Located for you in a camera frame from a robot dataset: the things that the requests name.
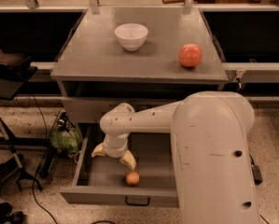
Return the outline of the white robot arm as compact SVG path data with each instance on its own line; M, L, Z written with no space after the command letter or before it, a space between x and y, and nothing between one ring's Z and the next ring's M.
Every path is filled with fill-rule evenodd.
M123 103L102 116L104 141L91 153L136 167L130 133L168 133L183 224L260 224L247 135L252 105L239 93L202 91L136 112Z

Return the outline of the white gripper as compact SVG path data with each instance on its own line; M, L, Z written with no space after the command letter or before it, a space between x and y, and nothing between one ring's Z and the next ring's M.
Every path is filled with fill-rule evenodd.
M136 167L136 160L128 150L128 135L127 134L120 134L118 136L109 135L105 136L103 143L97 145L91 156L97 157L104 157L105 154L111 158L119 158L119 161L128 166L132 171Z

